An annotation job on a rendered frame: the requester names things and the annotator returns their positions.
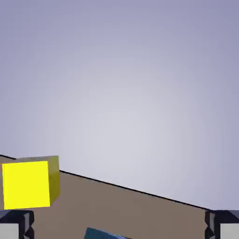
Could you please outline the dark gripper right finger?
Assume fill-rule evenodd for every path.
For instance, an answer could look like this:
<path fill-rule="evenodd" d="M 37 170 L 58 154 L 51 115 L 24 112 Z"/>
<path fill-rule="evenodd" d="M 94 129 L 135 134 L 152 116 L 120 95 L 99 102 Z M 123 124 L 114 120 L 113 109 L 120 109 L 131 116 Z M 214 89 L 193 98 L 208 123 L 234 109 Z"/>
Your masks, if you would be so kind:
<path fill-rule="evenodd" d="M 208 210 L 204 239 L 239 239 L 239 211 Z"/>

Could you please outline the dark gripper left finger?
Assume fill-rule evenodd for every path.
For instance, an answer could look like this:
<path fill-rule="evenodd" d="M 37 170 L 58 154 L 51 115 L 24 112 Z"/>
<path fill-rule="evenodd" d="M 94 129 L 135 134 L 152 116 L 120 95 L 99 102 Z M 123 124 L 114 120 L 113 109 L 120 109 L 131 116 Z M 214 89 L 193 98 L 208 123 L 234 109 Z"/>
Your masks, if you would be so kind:
<path fill-rule="evenodd" d="M 35 239 L 34 221 L 30 210 L 0 211 L 0 239 Z"/>

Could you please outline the small blue cube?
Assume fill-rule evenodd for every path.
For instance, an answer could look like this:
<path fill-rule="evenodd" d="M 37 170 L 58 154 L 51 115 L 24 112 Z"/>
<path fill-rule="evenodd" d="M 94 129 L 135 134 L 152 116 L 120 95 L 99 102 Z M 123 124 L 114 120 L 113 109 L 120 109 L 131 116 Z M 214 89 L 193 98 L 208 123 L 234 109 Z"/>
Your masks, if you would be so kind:
<path fill-rule="evenodd" d="M 110 234 L 102 230 L 87 228 L 84 239 L 131 239 L 120 235 Z"/>

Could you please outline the large yellow box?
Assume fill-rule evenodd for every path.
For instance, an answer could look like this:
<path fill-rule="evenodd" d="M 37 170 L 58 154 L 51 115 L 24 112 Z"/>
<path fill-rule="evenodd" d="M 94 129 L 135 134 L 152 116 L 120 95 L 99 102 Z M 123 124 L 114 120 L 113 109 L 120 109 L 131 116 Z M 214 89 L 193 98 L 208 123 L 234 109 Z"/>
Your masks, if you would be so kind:
<path fill-rule="evenodd" d="M 0 155 L 0 210 L 50 207 L 59 195 L 58 156 Z"/>

